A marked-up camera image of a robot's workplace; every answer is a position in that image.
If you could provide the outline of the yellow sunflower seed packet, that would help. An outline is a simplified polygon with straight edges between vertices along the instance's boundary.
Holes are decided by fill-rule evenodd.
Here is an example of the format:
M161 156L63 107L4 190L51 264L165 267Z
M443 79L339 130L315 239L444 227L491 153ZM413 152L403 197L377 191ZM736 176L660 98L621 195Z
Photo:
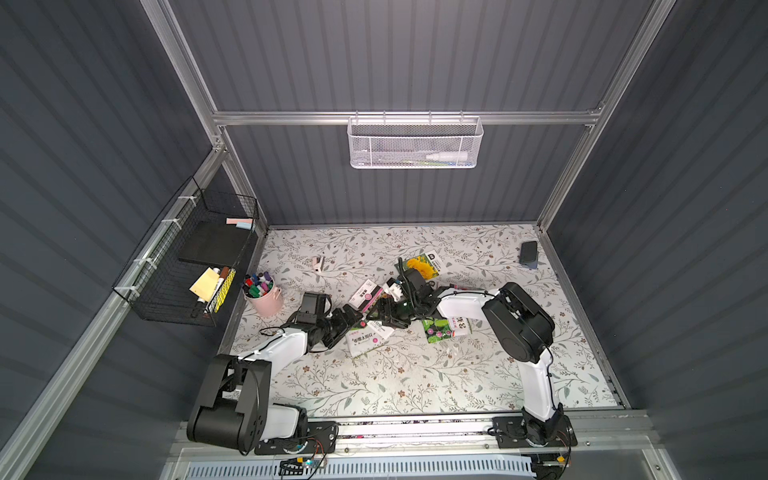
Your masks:
M406 260L405 266L416 270L424 280L429 281L440 275L444 262L436 251L429 251Z

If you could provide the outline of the chrysanthemum seed packet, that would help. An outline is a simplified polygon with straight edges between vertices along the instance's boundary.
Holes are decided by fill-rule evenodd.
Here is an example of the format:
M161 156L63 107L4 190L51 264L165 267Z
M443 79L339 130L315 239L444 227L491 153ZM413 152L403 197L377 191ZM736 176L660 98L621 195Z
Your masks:
M350 356L356 358L383 346L394 331L380 321L361 321L345 336Z

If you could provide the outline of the green mimosa seed packet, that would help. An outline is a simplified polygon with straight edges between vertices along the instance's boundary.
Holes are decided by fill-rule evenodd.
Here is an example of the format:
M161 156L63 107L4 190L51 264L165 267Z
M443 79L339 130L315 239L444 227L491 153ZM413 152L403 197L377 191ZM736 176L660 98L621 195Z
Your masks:
M429 344L472 333L470 320L463 317L424 318L421 324Z

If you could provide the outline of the pink hollyhock seed packet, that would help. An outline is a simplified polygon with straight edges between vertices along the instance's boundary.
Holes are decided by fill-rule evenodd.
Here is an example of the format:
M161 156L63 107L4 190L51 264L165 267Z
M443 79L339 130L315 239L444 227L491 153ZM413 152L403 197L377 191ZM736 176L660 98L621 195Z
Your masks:
M455 284L455 283L449 283L449 284L445 284L445 285L441 284L440 287L444 288L448 292L454 292L454 291L458 291L458 292L475 291L474 287L461 286L461 285L458 285L458 284Z

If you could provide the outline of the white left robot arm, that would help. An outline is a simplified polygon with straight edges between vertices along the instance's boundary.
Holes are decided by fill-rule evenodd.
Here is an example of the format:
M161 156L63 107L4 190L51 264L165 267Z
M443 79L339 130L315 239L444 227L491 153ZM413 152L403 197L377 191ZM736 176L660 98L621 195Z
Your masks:
M329 452L337 424L312 423L298 406L270 398L273 378L301 357L335 347L364 320L346 304L330 307L325 294L304 295L309 306L292 313L273 335L245 355L218 354L201 384L186 435L189 441L236 450L242 455L300 452L313 443Z

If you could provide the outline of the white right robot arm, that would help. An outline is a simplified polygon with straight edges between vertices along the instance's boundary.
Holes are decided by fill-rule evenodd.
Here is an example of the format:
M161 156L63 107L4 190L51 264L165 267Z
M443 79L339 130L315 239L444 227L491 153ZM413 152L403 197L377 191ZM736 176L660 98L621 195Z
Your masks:
M524 399L521 419L494 422L491 434L500 443L525 439L534 447L575 444L570 419L552 385L554 320L521 285L508 282L491 290L435 287L419 272L406 273L394 284L402 294L374 300L366 314L368 322L405 329L416 320L483 320L517 363Z

